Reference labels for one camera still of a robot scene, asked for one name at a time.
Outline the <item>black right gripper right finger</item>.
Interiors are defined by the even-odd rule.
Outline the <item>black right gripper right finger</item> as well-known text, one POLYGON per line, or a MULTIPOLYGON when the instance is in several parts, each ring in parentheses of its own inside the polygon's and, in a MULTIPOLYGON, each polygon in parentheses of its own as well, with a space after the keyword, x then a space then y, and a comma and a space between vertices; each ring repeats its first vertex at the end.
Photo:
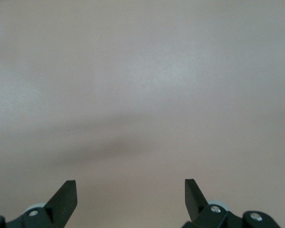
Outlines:
POLYGON ((279 228, 261 211, 246 211, 238 217, 217 203, 209 204, 194 179, 185 180, 185 205, 191 221, 184 228, 279 228))

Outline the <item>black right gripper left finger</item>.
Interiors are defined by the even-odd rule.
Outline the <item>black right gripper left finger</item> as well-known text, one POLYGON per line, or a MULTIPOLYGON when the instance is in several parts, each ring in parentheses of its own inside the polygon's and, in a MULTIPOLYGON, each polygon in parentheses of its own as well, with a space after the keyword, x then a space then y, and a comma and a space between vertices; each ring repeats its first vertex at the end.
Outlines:
POLYGON ((43 207, 34 207, 0 228, 64 228, 77 206, 76 181, 66 181, 43 207))

